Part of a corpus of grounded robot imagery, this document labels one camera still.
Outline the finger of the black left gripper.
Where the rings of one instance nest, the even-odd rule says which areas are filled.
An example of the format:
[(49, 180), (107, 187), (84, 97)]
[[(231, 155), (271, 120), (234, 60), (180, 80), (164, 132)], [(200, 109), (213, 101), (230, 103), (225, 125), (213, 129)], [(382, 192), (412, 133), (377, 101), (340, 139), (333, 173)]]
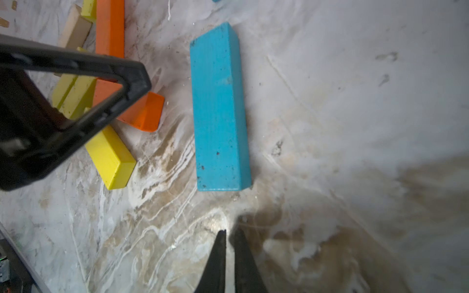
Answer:
[(1, 189), (47, 177), (151, 89), (140, 62), (1, 36)]

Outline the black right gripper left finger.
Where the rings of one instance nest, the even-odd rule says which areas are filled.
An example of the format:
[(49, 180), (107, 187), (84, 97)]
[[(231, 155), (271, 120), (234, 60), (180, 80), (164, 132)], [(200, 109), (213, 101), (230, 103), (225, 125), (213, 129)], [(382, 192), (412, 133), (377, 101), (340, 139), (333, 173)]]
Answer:
[(226, 245), (227, 233), (221, 230), (217, 233), (195, 293), (225, 292)]

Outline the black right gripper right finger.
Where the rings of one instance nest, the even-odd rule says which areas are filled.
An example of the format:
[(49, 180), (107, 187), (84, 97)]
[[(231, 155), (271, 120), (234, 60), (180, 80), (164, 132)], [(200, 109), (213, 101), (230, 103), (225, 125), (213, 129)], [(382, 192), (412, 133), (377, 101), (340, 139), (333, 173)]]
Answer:
[(242, 229), (234, 233), (234, 282), (236, 293), (267, 293)]

